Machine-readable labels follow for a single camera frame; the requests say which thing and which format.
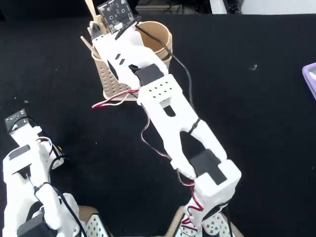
circuit board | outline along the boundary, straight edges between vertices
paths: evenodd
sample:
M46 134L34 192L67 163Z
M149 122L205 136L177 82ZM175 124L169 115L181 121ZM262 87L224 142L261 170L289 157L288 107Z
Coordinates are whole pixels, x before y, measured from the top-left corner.
M29 123L29 120L21 119L23 117L27 116L24 109L20 110L19 112L16 112L15 114L12 114L11 116L7 117L5 121L6 129L8 132L11 132L11 130L15 130L19 127L22 127Z
M134 20L127 0L109 0L98 6L98 11L111 34Z

black cloth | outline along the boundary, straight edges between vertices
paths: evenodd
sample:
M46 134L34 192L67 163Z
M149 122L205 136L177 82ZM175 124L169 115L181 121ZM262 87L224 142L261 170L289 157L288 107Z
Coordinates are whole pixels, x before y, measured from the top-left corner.
M147 16L173 33L193 78L196 110L242 172L231 201L245 236L313 236L316 101L301 70L316 61L316 15ZM162 235L190 191L143 144L142 108L91 110L102 100L80 35L89 18L0 23L0 115L25 108L71 161L52 183L96 207L115 236ZM187 95L187 77L170 72ZM161 148L154 128L146 139ZM0 157L16 147L0 126ZM195 154L187 140L184 148ZM1 182L1 210L5 207Z

cable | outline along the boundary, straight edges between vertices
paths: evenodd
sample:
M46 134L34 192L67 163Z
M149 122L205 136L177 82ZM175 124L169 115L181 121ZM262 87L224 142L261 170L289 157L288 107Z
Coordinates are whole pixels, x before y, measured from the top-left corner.
M168 49L168 47L161 40L159 40L158 38L156 38L155 36L151 35L150 33L148 33L147 31L143 30L142 28L140 28L137 25L136 25L136 28L138 30L140 30L141 32L143 32L144 34L146 34L148 37L150 37L153 40L155 40L158 43L160 43L164 47L164 49L184 68L184 70L186 71L186 74L188 76L188 81L189 81L189 102L190 102L190 105L191 105L192 109L195 111L194 104L193 104L193 96L192 96L192 77L191 77L191 74L190 74L188 68L170 51L170 49Z
M167 159L171 160L170 156L168 156L165 153L160 152L159 150L157 150L156 148L154 148L152 145L150 145L143 136L143 133L147 130L147 128L149 127L150 124L150 119L149 119L149 115L148 112L146 111L146 109L144 108L144 111L146 113L147 116L147 123L145 125L145 127L142 129L142 131L140 132L140 139L142 140L143 143L145 143L147 146L149 146L152 150L154 150L155 152L157 152L158 155L162 156L162 157L166 157Z
M230 233L231 237L233 237L233 229L232 229L232 223L231 223L231 214L229 212L228 205L225 207L225 209L226 209L226 216L227 216L227 224L228 224L228 228L229 228L229 233Z
M18 129L18 127L14 128L14 126L17 124L18 121L21 121L23 119L29 119L31 120L36 126L38 126L38 123L32 119L30 116L24 116L24 117L20 117L18 118L11 126L11 128L9 129L8 133L14 132L16 129Z
M186 219L181 221L181 227L185 227L185 228L188 228L190 230L198 231L197 228L194 228L194 227L191 227L191 226L187 226L187 224L191 223L190 216L192 216L192 213L189 211L189 209L194 209L194 210L197 210L197 211L203 211L204 207L199 203L196 195L194 194L193 186L191 187L191 191L192 191L192 198L193 198L194 202L196 203L197 207L193 206L193 205L189 205L188 206L187 212L189 214L189 217L187 217Z
M82 226L80 220L78 219L77 215L74 213L74 211L71 209L71 207L70 207L69 204L67 203L67 200L66 200L65 196L64 196L57 188L55 188L54 186L52 186L51 183L49 183L49 182L44 182L44 183L43 183L42 185L40 185L38 188L35 187L35 188L34 188L34 195L36 196L36 192L38 192L38 191L41 189L41 187L43 187L45 184L49 184L49 185L53 188L53 190L58 194L58 196L59 196L59 197L61 198L61 200L64 202L66 208L69 210L70 214L73 216L73 218L74 218L74 220L76 221L76 223L79 225L80 231L81 231L81 233L83 234L83 236L84 236L84 237L87 237L87 234L86 234L86 232L85 232L85 230L84 230L84 228L83 228L83 226Z
M100 108L100 107L107 107L107 106L117 106L117 105L121 105L123 104L123 102L126 100L126 98L129 96L129 93L125 95L125 97L118 103L116 104L111 104L111 103L107 103L107 104L102 104L100 106L98 106L97 108Z
M113 100L114 98L117 98L117 97L119 97L119 96L121 96L121 95L134 93L134 92L137 92L137 91L139 91L139 89L135 89L135 90L132 90L132 89L131 89L131 90L122 91L122 92L120 92L120 93L118 93L118 94L116 94L116 95L110 97L110 98L107 99L107 100L104 100L104 101L101 101L101 102L98 102L98 103L92 105L91 108L92 108L92 109L96 109L96 108L102 107L102 105L106 104L107 102L110 102L110 101Z
M177 175L178 175L178 180L179 180L179 182L180 182L181 184L183 184L184 186L192 187L192 186L195 185L194 182L188 183L188 184L185 183L185 182L183 182L183 181L181 180L181 176L180 176L180 171L179 171L179 169L177 169Z
M50 182L50 172L52 171L55 162L58 161L58 160L60 160L61 158L65 158L65 157L67 157L67 156L66 156L66 155L57 156L56 158L54 158L54 159L51 161L51 163L50 163L50 165L49 165L49 168L48 168L48 179L49 179L49 182Z
M49 155L53 152L53 143L51 142L51 139L50 138L48 138L48 137L39 137L38 139L36 139L36 141L38 141L38 140L46 140L46 141L48 141L49 142L49 144L50 144L50 152L49 152Z
M136 16L131 22L129 22L127 25L125 25L122 29L120 29L120 31L118 32L118 34L115 36L115 40L117 40L121 35L123 35L123 33L131 26L133 25L135 22L136 24L138 24L138 22L140 21L141 17L140 16Z

white robotic arm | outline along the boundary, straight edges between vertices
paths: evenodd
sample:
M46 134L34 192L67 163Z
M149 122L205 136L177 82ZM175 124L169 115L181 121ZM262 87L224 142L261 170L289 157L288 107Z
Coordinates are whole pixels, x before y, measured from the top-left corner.
M21 110L6 119L14 122L10 135L19 144L3 159L3 179L6 183L7 206L4 210L3 237L57 236L72 237L79 233L79 226L65 203L49 182L49 167L56 158L53 144L47 137L39 137L41 128L31 127L25 111ZM54 162L52 168L63 163L63 158ZM79 207L71 194L63 194L67 204L78 216ZM30 213L38 203L40 208Z
M192 109L163 62L151 49L142 46L135 26L129 27L118 39L116 35L102 35L95 26L92 42L120 83L139 88L137 103L160 134L172 167L194 180L193 197L185 207L180 230L188 236L201 235L202 226L207 231L209 220L234 195L241 172L227 159L225 150ZM173 116L167 114L166 107L173 110ZM182 151L181 131L190 133L205 148L190 161Z

wooden stick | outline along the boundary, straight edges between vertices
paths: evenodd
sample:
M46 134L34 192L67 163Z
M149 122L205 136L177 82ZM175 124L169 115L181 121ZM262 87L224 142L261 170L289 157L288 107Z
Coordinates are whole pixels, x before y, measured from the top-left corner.
M84 0L84 1L85 1L85 4L87 4L88 6L88 9L92 15L93 20L97 21L97 14L94 9L93 1L92 0Z
M88 42L83 36L80 36L80 39L84 42L84 44L88 47L88 49L89 49L94 55L98 55L97 51L92 47L92 45L89 44L89 42Z
M89 34L91 35L91 28L88 27L87 30L88 30Z

